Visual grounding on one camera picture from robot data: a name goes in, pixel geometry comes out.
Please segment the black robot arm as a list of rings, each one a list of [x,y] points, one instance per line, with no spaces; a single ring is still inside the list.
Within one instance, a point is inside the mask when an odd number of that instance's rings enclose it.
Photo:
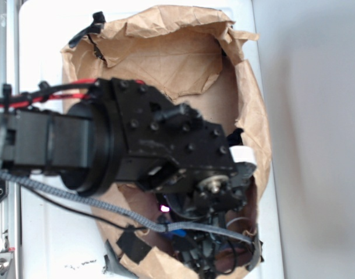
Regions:
[[[184,219],[246,204],[253,150],[154,87],[113,78],[10,91],[0,98],[0,169],[59,175],[81,196],[132,183]]]

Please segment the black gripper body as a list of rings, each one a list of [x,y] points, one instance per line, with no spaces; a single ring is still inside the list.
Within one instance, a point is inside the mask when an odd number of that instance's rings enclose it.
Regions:
[[[229,146],[219,124],[188,104],[144,102],[122,113],[125,160],[119,180],[135,183],[183,219],[240,210],[256,168],[254,153]]]

